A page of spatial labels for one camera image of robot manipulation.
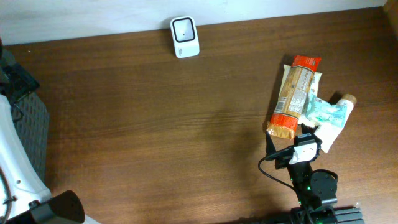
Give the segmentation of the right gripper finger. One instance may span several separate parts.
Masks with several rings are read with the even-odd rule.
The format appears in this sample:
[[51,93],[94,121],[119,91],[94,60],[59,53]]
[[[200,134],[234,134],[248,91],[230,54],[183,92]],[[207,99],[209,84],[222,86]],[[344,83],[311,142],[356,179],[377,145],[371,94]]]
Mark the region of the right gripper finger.
[[276,149],[274,143],[272,141],[271,135],[266,132],[266,161],[274,160],[274,154],[276,153]]
[[308,127],[305,124],[301,124],[301,128],[305,140],[314,140],[317,143],[318,147],[321,146],[322,140],[315,135],[315,128]]

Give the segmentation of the pale green packet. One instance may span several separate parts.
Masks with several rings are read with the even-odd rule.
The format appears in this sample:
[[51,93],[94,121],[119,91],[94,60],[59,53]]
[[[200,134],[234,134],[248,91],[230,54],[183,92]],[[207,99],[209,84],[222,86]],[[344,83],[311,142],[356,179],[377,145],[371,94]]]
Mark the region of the pale green packet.
[[346,112],[345,105],[331,105],[315,95],[310,95],[305,116],[316,126],[329,124],[342,128],[346,122]]

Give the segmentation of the white beige tube packet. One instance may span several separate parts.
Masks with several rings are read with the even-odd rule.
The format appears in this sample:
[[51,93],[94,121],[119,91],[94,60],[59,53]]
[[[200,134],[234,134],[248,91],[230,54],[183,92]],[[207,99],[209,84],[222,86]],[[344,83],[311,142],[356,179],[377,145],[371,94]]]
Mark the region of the white beige tube packet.
[[328,153],[333,142],[336,140],[340,132],[342,132],[355,104],[357,103],[357,99],[355,96],[350,94],[345,94],[342,98],[337,102],[337,106],[343,107],[343,121],[342,124],[321,124],[315,130],[315,135],[322,140],[321,149],[324,153]]

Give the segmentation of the orange long pasta packet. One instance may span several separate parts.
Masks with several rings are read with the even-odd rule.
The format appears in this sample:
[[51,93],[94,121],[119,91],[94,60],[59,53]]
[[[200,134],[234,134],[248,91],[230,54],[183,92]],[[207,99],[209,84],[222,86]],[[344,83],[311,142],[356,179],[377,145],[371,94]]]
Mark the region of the orange long pasta packet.
[[266,131],[271,136],[293,139],[311,82],[321,58],[296,55],[286,76]]

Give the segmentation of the yellow snack chip bag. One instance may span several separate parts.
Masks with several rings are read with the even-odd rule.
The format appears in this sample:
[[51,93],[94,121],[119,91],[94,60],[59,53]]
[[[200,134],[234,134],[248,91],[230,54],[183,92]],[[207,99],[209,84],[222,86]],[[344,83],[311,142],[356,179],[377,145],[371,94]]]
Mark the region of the yellow snack chip bag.
[[[284,65],[284,73],[283,73],[283,76],[282,76],[282,83],[281,83],[281,86],[280,86],[279,95],[282,92],[282,88],[283,88],[284,83],[285,83],[285,81],[287,79],[287,75],[289,74],[289,71],[290,71],[290,66],[289,65]],[[312,79],[312,82],[311,82],[311,85],[310,85],[310,91],[308,93],[309,95],[310,94],[313,94],[315,96],[318,95],[319,81],[320,81],[321,77],[322,77],[322,73],[315,72],[314,78]],[[302,114],[301,114],[301,116],[300,116],[300,118],[298,120],[298,124],[299,125],[304,124],[304,125],[306,125],[308,127],[314,128],[315,127],[315,123],[312,122],[312,121],[309,121],[309,119],[306,117],[307,105],[308,105],[308,99],[306,99],[304,109],[303,109]]]

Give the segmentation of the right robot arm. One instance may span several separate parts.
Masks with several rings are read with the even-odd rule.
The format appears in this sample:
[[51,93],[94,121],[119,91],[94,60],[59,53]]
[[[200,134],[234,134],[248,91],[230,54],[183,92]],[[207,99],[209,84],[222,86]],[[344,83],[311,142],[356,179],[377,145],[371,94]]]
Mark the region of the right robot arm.
[[264,170],[268,178],[292,189],[300,207],[293,209],[291,223],[337,223],[333,205],[337,202],[338,175],[325,169],[313,170],[311,162],[316,160],[322,149],[322,140],[310,128],[294,137],[294,143],[285,149],[277,150],[271,135],[266,132],[266,155],[264,161],[274,161],[276,169],[286,168],[291,184],[283,182]]

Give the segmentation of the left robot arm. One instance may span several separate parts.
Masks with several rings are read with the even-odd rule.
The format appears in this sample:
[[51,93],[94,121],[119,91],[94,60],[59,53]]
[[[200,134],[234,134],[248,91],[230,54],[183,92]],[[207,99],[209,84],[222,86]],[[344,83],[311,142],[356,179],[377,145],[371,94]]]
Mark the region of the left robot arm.
[[49,114],[38,81],[1,48],[1,223],[95,223],[77,194],[45,185]]

